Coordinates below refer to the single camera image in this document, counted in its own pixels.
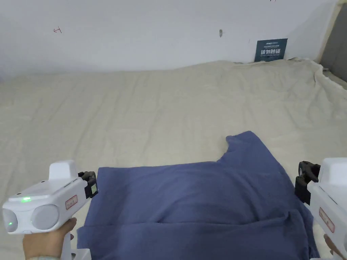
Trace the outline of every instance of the gray headboard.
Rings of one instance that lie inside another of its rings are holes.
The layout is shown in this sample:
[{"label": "gray headboard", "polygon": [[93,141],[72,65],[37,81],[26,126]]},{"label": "gray headboard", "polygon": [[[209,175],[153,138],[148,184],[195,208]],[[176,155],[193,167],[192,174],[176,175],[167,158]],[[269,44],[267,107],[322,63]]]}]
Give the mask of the gray headboard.
[{"label": "gray headboard", "polygon": [[325,47],[321,64],[347,81],[347,4],[344,4]]}]

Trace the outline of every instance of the green led light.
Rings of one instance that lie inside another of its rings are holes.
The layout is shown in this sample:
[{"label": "green led light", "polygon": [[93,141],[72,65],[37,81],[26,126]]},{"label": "green led light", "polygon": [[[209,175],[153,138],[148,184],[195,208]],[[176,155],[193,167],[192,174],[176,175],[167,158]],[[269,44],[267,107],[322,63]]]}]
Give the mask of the green led light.
[{"label": "green led light", "polygon": [[22,199],[22,202],[29,202],[29,201],[31,201],[31,198],[30,198],[30,197],[24,197],[24,198]]}]

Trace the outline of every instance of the blue t-shirt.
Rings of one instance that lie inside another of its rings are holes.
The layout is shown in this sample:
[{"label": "blue t-shirt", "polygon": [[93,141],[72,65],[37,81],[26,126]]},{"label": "blue t-shirt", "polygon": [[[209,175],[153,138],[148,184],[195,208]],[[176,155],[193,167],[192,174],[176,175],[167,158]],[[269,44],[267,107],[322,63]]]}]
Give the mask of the blue t-shirt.
[{"label": "blue t-shirt", "polygon": [[312,215],[252,132],[217,162],[100,168],[78,248],[106,259],[310,259]]}]

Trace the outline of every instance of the beige bed sheet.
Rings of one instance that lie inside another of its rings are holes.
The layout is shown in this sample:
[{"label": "beige bed sheet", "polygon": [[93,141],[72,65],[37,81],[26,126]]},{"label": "beige bed sheet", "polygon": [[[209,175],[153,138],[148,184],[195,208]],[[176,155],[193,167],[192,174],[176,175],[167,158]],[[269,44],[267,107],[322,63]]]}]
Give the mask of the beige bed sheet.
[{"label": "beige bed sheet", "polygon": [[[54,161],[85,171],[214,161],[246,130],[294,181],[302,160],[347,157],[347,91],[309,60],[20,77],[0,85],[1,203],[47,179]],[[23,259],[21,236],[0,225],[0,237],[1,259]]]}]

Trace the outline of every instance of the blue sign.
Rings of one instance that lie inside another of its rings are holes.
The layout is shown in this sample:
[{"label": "blue sign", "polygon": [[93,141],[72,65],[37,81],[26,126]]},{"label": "blue sign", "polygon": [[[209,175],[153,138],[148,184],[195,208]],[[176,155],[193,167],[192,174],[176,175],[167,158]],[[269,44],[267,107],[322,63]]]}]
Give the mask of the blue sign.
[{"label": "blue sign", "polygon": [[283,60],[288,39],[258,41],[254,62]]}]

